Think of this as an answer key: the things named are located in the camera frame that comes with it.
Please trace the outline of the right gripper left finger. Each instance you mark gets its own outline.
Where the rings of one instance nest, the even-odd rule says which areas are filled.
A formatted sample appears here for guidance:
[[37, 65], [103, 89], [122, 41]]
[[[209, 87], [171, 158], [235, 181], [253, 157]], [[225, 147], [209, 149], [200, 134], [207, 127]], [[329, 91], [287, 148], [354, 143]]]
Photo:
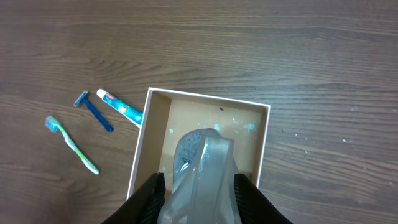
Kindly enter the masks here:
[[165, 191], [164, 174], [152, 174], [101, 224], [156, 224], [165, 203]]

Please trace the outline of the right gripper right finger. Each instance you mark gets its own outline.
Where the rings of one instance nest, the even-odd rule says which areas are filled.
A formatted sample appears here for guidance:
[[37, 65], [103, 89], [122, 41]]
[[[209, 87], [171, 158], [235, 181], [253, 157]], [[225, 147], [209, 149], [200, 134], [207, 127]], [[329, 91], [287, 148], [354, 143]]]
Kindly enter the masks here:
[[242, 224], [292, 224], [244, 175], [234, 175], [234, 192]]

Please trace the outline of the clear bottle with dark liquid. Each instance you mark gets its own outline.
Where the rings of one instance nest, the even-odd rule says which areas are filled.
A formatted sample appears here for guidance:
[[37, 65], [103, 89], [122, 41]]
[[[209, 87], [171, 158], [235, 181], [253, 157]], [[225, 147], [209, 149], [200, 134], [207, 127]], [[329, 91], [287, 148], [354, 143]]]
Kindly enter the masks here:
[[234, 191], [234, 141], [214, 129], [197, 129], [178, 142], [172, 194], [158, 223], [241, 223]]

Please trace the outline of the white teal toothpaste tube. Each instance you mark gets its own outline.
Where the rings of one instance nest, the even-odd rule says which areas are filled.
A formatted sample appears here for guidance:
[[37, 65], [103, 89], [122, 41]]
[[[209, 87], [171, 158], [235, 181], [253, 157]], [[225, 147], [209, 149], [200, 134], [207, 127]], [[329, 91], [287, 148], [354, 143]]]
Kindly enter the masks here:
[[96, 92], [97, 96], [100, 97], [106, 104], [110, 105], [117, 112], [121, 113], [125, 118], [127, 118], [130, 122], [136, 125], [138, 128], [141, 127], [142, 123], [142, 112], [135, 109], [132, 106], [129, 106], [125, 102], [116, 98], [109, 92], [98, 89]]

